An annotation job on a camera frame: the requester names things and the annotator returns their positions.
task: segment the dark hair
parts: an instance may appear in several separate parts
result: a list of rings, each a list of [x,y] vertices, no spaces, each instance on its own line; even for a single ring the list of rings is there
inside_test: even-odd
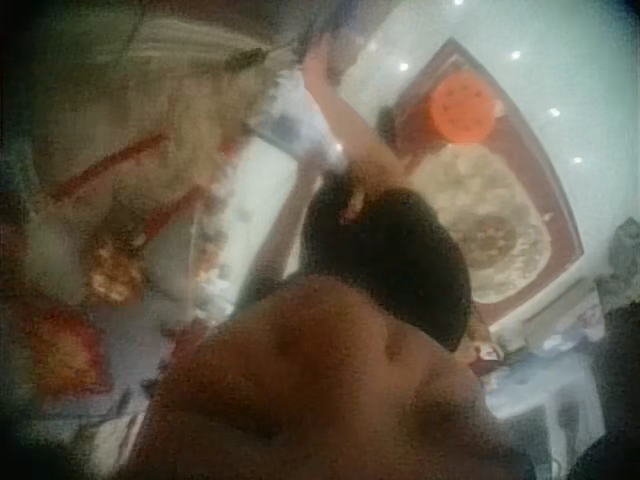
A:
[[[366,205],[358,220],[340,222],[351,197],[349,177],[332,177],[318,192],[303,227],[302,268],[366,291],[378,305],[449,350],[471,312],[462,252],[434,211],[410,190],[391,190]]]

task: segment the orange balloon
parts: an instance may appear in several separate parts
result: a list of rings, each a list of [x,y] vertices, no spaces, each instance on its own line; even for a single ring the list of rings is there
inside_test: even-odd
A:
[[[495,126],[495,98],[471,71],[449,75],[431,96],[429,115],[436,130],[452,143],[479,143]]]

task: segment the hand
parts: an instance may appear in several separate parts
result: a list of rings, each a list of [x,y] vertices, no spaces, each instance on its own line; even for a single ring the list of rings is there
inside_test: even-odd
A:
[[[355,221],[364,206],[375,201],[385,191],[407,188],[408,185],[403,165],[394,158],[381,158],[379,154],[352,162],[351,175],[353,194],[349,205],[341,214],[340,221],[343,224]]]

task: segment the red decoration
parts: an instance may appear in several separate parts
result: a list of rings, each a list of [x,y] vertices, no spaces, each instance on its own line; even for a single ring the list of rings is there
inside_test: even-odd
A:
[[[495,126],[493,93],[468,70],[449,75],[435,89],[429,115],[436,130],[452,143],[480,143]]]
[[[107,393],[111,383],[100,334],[81,310],[25,310],[37,393],[45,399]]]

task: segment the ceiling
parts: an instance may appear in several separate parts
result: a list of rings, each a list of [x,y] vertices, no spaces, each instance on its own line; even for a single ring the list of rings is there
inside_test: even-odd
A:
[[[379,109],[395,105],[451,39],[497,82],[542,145],[584,249],[552,283],[495,326],[526,319],[579,279],[605,271],[614,229],[638,216],[638,37],[633,17],[615,2],[597,0],[398,3],[377,31],[367,35],[341,93],[373,125]],[[259,164],[250,159],[256,156]],[[268,182],[261,167],[266,158]],[[243,212],[243,222],[235,228],[244,240],[238,252],[232,248],[229,254],[246,259],[266,235],[294,167],[286,155],[259,141],[241,165],[233,208]],[[232,297],[249,261],[238,262],[244,266],[234,272]]]

